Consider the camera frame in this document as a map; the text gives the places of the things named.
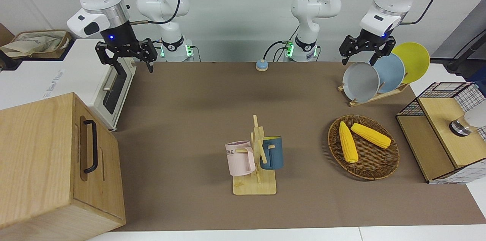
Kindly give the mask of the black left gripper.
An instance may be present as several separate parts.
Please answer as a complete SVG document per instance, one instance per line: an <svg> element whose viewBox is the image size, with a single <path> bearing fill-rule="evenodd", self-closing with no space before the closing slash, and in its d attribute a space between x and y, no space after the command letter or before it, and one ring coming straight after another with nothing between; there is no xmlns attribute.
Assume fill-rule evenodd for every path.
<svg viewBox="0 0 486 241"><path fill-rule="evenodd" d="M391 31L384 35L375 35L369 31L361 30L357 37L347 35L339 47L342 56L342 65L346 66L349 58L364 51L375 52L370 58L370 65L374 66L376 61L383 56L388 56L396 45L396 39L391 35Z"/></svg>

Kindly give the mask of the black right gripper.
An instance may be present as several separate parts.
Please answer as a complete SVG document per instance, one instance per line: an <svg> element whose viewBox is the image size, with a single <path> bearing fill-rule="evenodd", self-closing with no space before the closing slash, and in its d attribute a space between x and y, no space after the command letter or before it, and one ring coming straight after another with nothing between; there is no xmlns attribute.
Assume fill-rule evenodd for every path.
<svg viewBox="0 0 486 241"><path fill-rule="evenodd" d="M114 69L120 77L127 73L118 58L135 57L146 63L149 73L153 73L153 63L158 53L149 38L139 41L130 23L123 23L116 28L101 32L103 42L97 42L95 51L103 65L115 65Z"/></svg>

